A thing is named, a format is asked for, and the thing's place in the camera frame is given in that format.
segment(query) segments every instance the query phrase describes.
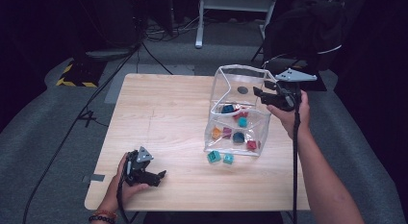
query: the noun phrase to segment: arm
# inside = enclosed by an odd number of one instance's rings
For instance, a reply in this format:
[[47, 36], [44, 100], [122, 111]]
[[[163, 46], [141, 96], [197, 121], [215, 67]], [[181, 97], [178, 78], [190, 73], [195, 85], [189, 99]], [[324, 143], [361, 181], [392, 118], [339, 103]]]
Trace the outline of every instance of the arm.
[[[273, 106], [268, 110], [277, 116], [293, 138], [294, 112], [283, 112]], [[342, 181], [324, 158], [310, 130], [310, 108], [302, 91], [300, 126], [297, 134], [298, 154], [309, 205], [318, 223], [364, 223], [363, 218]]]
[[[116, 175], [111, 180], [111, 183], [108, 186], [108, 190], [106, 191], [105, 197], [102, 200], [101, 204], [99, 205], [96, 213], [97, 216], [108, 217], [111, 219], [115, 219], [116, 211], [118, 209], [117, 199], [116, 199], [116, 192], [117, 186], [119, 184], [120, 175], [122, 174], [123, 165], [126, 162], [126, 154], [123, 156], [122, 160], [119, 163], [117, 168]], [[139, 184], [133, 187], [130, 187], [127, 183], [123, 184], [122, 188], [122, 202], [126, 204], [129, 199], [135, 195], [137, 192], [148, 188], [148, 184]], [[91, 221], [92, 224], [107, 224], [106, 221], [102, 220], [94, 220]]]

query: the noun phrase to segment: hand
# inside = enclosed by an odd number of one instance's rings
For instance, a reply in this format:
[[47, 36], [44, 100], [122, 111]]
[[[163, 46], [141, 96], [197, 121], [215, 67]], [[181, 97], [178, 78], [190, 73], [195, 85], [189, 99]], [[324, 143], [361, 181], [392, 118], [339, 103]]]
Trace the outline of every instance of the hand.
[[[310, 121], [309, 99], [305, 91], [302, 90], [301, 93], [302, 93], [301, 95], [302, 103], [300, 103], [300, 108], [299, 108], [299, 113], [300, 113], [299, 133], [300, 134], [303, 132], [310, 132], [309, 131], [309, 121]], [[281, 120], [283, 127], [285, 128], [286, 132], [288, 132], [288, 136], [290, 138], [293, 138], [294, 111], [284, 112], [272, 105], [268, 105], [267, 109], [273, 115], [275, 115], [277, 118]]]
[[[127, 153], [123, 156], [122, 160], [119, 163], [117, 168], [116, 175], [112, 178], [111, 183], [109, 184], [108, 190], [106, 191], [105, 197], [99, 205], [99, 211], [108, 211], [108, 212], [116, 212], [118, 209], [117, 199], [116, 199], [116, 192], [117, 186], [119, 184], [120, 176], [122, 174], [123, 165], [126, 162]], [[148, 188], [148, 184], [138, 184], [130, 187], [127, 183], [123, 183], [122, 186], [122, 203], [125, 205], [129, 199], [135, 195], [137, 192], [142, 191]]]

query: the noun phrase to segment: bracelet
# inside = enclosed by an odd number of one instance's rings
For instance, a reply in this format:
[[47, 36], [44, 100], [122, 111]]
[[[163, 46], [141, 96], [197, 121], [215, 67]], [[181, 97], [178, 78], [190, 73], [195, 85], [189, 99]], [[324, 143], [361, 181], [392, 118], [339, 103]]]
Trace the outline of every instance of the bracelet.
[[96, 212], [93, 213], [94, 216], [99, 216], [100, 214], [105, 214], [105, 215], [107, 215], [108, 217], [110, 217], [110, 218], [112, 218], [112, 219], [116, 219], [116, 218], [117, 218], [117, 214], [116, 214], [116, 213], [114, 213], [114, 212], [108, 212], [108, 211], [105, 211], [105, 210], [96, 211]]
[[88, 219], [89, 223], [92, 222], [92, 221], [96, 221], [96, 220], [108, 222], [109, 224], [115, 224], [114, 219], [111, 219], [109, 217], [104, 217], [104, 216], [93, 215], [93, 216], [90, 216], [89, 219]]

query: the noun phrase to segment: wooden table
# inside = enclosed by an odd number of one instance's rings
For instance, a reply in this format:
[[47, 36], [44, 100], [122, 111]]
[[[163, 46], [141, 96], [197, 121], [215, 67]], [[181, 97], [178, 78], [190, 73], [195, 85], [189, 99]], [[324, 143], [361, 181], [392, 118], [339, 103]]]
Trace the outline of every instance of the wooden table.
[[[260, 157], [235, 156], [232, 164], [209, 163], [204, 152], [214, 77], [128, 74], [85, 200], [96, 210], [125, 152], [145, 147], [152, 173], [167, 170], [158, 187], [138, 193], [131, 211], [290, 211], [293, 148], [272, 116]], [[297, 207], [309, 210], [300, 164]]]

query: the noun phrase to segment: clear plastic box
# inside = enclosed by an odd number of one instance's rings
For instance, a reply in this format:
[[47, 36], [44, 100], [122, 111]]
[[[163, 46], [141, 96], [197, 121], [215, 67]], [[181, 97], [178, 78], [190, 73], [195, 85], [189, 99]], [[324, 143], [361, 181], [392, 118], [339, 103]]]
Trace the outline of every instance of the clear plastic box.
[[204, 151], [261, 156], [270, 112], [253, 87], [276, 82], [268, 70], [246, 65], [221, 66], [215, 75]]

